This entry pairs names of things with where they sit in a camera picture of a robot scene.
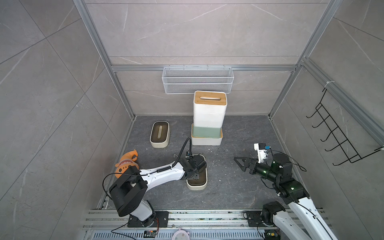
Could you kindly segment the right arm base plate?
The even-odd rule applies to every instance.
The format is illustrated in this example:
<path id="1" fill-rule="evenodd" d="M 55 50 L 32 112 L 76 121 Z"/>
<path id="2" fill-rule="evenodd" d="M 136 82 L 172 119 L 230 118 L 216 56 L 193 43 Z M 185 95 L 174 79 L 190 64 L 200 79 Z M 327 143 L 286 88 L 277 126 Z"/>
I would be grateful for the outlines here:
<path id="1" fill-rule="evenodd" d="M 265 210 L 243 211 L 243 218 L 248 222 L 249 227 L 269 226 L 267 212 Z"/>

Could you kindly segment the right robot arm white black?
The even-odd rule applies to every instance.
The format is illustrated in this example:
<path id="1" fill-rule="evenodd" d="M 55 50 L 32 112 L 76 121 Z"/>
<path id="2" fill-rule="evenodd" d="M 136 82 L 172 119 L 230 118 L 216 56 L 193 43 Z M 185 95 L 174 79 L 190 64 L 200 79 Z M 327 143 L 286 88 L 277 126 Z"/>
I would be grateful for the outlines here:
<path id="1" fill-rule="evenodd" d="M 234 157 L 243 172 L 259 175 L 262 180 L 272 182 L 272 188 L 284 203 L 296 214 L 305 231 L 292 220 L 287 210 L 277 201 L 263 205 L 258 224 L 277 227 L 291 240 L 336 240 L 337 237 L 327 225 L 305 187 L 293 178 L 292 158 L 277 152 L 272 163 L 267 165 L 258 159 Z"/>

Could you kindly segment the green square tissue box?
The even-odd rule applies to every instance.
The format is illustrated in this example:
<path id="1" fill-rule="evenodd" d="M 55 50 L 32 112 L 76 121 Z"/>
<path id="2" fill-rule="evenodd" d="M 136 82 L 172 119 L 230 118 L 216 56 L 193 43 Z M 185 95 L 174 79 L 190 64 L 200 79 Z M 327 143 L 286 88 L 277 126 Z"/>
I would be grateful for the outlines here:
<path id="1" fill-rule="evenodd" d="M 221 128 L 208 128 L 208 127 L 192 127 L 192 136 L 195 138 L 212 138 L 219 139 L 222 137 Z"/>

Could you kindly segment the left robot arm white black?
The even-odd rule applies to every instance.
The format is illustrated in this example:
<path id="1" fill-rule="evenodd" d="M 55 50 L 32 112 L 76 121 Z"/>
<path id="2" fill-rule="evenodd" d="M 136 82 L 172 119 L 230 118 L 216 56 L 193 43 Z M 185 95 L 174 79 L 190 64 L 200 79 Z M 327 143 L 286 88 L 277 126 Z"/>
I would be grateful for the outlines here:
<path id="1" fill-rule="evenodd" d="M 120 177 L 110 186 L 109 197 L 120 217 L 129 215 L 143 227 L 149 227 L 156 220 L 156 213 L 144 200 L 146 192 L 168 182 L 198 179 L 206 168 L 206 159 L 200 154 L 149 170 L 130 166 L 117 173 Z"/>

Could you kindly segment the bamboo-lid tissue box front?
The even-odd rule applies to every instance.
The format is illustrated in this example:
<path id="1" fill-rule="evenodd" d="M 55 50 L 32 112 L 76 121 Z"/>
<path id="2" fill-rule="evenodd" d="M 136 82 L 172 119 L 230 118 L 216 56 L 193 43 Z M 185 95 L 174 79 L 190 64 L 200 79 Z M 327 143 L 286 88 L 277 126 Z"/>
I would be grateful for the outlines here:
<path id="1" fill-rule="evenodd" d="M 201 128 L 221 128 L 225 114 L 194 112 L 194 126 Z"/>

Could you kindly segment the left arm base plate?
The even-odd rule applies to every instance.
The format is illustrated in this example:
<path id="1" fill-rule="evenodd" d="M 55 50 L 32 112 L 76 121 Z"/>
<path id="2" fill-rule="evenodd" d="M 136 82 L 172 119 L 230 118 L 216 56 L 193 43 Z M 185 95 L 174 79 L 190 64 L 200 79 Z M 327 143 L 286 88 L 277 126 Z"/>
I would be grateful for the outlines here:
<path id="1" fill-rule="evenodd" d="M 168 211 L 156 211 L 152 216 L 150 216 L 145 221 L 140 221 L 137 217 L 131 216 L 127 224 L 128 228 L 166 228 L 169 221 L 169 212 Z"/>

